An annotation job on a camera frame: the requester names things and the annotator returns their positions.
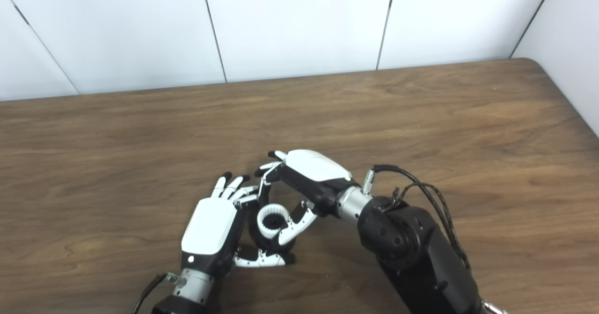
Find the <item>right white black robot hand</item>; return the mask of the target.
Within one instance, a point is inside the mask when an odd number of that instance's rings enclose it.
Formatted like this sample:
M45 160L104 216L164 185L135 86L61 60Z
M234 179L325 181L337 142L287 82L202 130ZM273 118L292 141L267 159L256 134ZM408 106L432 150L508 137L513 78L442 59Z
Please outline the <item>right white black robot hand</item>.
M261 165L254 173L260 178L259 205L268 205L272 184L276 182L283 182L302 195L302 200L286 217L286 225L269 240L272 250L291 243L316 217L340 218L339 197L358 185L350 171L312 150L271 151L268 156L275 161Z

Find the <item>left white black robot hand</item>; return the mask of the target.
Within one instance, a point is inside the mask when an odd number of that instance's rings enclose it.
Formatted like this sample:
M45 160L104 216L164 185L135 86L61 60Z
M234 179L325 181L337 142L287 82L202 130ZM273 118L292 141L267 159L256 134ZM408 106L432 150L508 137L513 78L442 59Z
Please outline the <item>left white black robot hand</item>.
M234 267L246 269L292 265L294 254L240 244L248 215L257 203L257 186L246 186L249 175L223 173L209 197L199 200L181 241L183 272L224 278Z

